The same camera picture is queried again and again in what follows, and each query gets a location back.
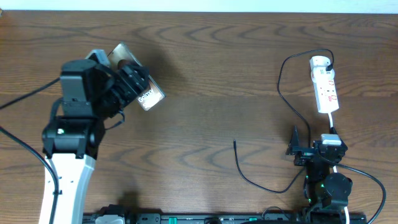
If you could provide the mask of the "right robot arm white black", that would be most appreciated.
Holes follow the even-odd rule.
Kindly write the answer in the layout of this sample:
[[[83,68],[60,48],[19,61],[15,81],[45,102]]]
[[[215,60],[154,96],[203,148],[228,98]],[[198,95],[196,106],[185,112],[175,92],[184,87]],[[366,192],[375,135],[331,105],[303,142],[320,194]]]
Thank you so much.
[[[294,127],[286,154],[294,156],[294,165],[303,166],[306,171],[304,194],[309,207],[303,209],[302,221],[320,223],[330,221],[332,215],[338,221],[338,215],[348,206],[352,180],[331,171],[347,150],[335,128],[331,128],[328,134],[322,134],[321,139],[314,141],[311,147],[303,147]]]

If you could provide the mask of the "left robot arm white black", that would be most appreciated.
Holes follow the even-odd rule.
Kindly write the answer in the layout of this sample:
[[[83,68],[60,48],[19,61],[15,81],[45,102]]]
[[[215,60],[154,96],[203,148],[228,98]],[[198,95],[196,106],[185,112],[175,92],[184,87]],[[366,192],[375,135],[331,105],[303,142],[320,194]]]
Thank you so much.
[[[149,71],[134,62],[116,70],[90,59],[62,66],[63,96],[42,132],[45,173],[40,223],[82,223],[104,122],[123,112],[149,85]]]

